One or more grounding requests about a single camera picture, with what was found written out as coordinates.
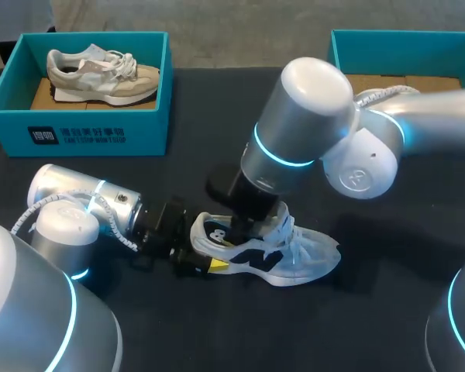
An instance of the teal box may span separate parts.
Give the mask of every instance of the teal box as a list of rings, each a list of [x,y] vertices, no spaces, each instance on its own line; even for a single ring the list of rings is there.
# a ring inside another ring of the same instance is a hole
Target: teal box
[[[91,43],[160,68],[153,110],[29,110],[52,49],[79,53]],[[167,33],[23,34],[0,77],[0,142],[10,157],[164,155],[172,95]]]
[[[465,33],[336,29],[328,61],[344,74],[455,77],[465,88]]]

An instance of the shoe box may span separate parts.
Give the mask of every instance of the shoe box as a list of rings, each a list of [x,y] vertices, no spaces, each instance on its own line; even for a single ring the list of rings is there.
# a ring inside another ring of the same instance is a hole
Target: shoe box
[[[420,92],[465,88],[465,33],[351,30],[331,33],[328,61],[355,94],[409,85]]]
[[[55,102],[47,78],[48,52],[79,53],[92,43],[160,68],[156,98],[123,108]],[[23,34],[0,77],[0,142],[10,157],[162,156],[172,80],[167,33]]]

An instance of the white sneaker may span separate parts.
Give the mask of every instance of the white sneaker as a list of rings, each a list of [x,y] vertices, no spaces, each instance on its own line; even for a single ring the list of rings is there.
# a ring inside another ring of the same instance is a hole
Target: white sneaker
[[[78,54],[51,50],[46,67],[58,102],[132,105],[155,93],[160,79],[158,68],[136,64],[131,53],[105,51],[94,44]]]
[[[278,287],[308,283],[323,277],[341,259],[330,236],[295,226],[285,203],[277,217],[255,226],[257,237],[233,246],[224,241],[231,217],[201,213],[191,227],[191,244],[200,254],[229,265],[215,274],[251,273]]]

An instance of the concrete floor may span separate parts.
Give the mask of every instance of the concrete floor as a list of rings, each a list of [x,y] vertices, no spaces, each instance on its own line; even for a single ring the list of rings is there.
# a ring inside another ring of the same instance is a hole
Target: concrete floor
[[[465,0],[53,0],[60,31],[159,30],[176,67],[324,58],[331,29],[465,31]]]

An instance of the shoe sole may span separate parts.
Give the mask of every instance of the shoe sole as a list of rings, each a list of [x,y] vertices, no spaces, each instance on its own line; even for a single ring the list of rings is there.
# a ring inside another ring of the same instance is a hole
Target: shoe sole
[[[300,285],[309,283],[311,281],[316,281],[320,277],[275,277],[274,275],[270,275],[269,273],[256,269],[251,266],[243,266],[234,263],[229,263],[229,266],[225,270],[216,271],[211,274],[218,274],[218,275],[231,275],[231,274],[253,274],[257,275],[264,279],[268,284],[273,285],[275,287],[292,287],[294,285]]]
[[[152,91],[145,91],[140,95],[131,97],[113,97],[111,95],[104,95],[97,91],[75,91],[71,89],[56,88],[53,94],[53,99],[56,102],[106,102],[111,106],[127,106],[134,105],[154,94],[157,89]]]

